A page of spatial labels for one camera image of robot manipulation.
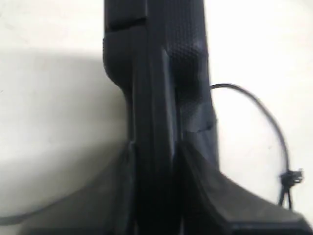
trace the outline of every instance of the thin black wire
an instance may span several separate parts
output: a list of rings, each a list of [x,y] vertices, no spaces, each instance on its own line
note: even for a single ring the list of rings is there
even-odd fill
[[[266,116],[272,127],[274,128],[280,145],[283,149],[283,155],[284,155],[284,160],[285,160],[285,168],[286,172],[281,175],[281,184],[282,184],[282,190],[280,193],[279,197],[279,202],[278,204],[280,206],[283,205],[284,202],[284,197],[287,195],[288,198],[288,204],[289,204],[289,209],[292,210],[292,199],[291,199],[291,187],[294,186],[295,184],[301,183],[303,180],[302,176],[302,171],[291,171],[290,170],[290,160],[289,160],[289,152],[286,144],[285,137],[281,131],[281,128],[279,127],[277,121],[273,117],[273,115],[270,113],[270,111],[264,106],[264,104],[261,103],[261,101],[254,96],[251,92],[237,86],[234,84],[230,83],[221,83],[221,84],[215,84],[211,86],[211,90],[217,89],[217,88],[229,88],[232,90],[236,90],[240,93],[243,93],[247,97],[249,97],[257,106],[258,108],[262,111],[262,113]]]

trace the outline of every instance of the black cable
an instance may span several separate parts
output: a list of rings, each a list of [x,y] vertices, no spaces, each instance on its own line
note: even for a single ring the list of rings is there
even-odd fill
[[[266,116],[266,118],[268,119],[270,124],[273,126],[273,128],[274,128],[274,130],[278,136],[281,147],[283,149],[283,155],[284,155],[285,167],[286,167],[286,172],[280,176],[281,184],[282,184],[282,190],[280,193],[278,204],[280,206],[283,206],[285,195],[287,195],[288,203],[289,203],[289,209],[292,210],[292,199],[291,199],[290,190],[291,190],[291,187],[293,187],[295,184],[299,184],[302,182],[303,174],[302,174],[302,170],[299,170],[299,171],[291,171],[290,170],[289,152],[288,152],[286,140],[284,138],[284,135],[283,135],[277,121],[274,119],[273,115],[269,112],[269,110],[261,103],[261,101],[256,96],[254,96],[252,93],[250,93],[249,91],[247,91],[247,90],[245,90],[245,89],[243,89],[237,85],[229,84],[229,83],[221,83],[221,84],[215,84],[215,85],[211,86],[211,90],[217,89],[217,88],[229,88],[232,90],[236,90],[240,93],[243,93],[244,95],[249,97],[254,103],[256,103],[258,108],[262,111],[262,113]]]

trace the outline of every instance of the white background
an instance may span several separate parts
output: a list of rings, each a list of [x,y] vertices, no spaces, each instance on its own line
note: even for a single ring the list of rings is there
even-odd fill
[[[305,170],[295,210],[313,224],[313,3],[206,0],[206,12],[212,83],[252,91],[275,115],[292,168]],[[102,37],[102,0],[0,0],[0,216],[81,188],[123,145],[125,104],[105,76]],[[275,133],[246,97],[212,94],[222,172],[276,203]]]

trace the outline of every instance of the white wall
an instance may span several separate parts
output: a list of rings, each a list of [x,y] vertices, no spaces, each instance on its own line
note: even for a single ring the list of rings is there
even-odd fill
[[[206,0],[206,8],[212,81],[249,89],[275,114],[292,168],[305,169],[295,209],[313,224],[313,4]],[[75,191],[123,145],[125,105],[103,70],[102,22],[102,0],[0,0],[0,216]],[[275,133],[242,95],[213,98],[222,171],[276,202]]]

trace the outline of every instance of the black plastic object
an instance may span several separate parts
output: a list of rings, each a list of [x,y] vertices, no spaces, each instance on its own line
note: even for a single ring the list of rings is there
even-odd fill
[[[312,234],[218,171],[204,22],[203,0],[105,1],[104,65],[129,110],[112,216],[96,231],[28,235]]]

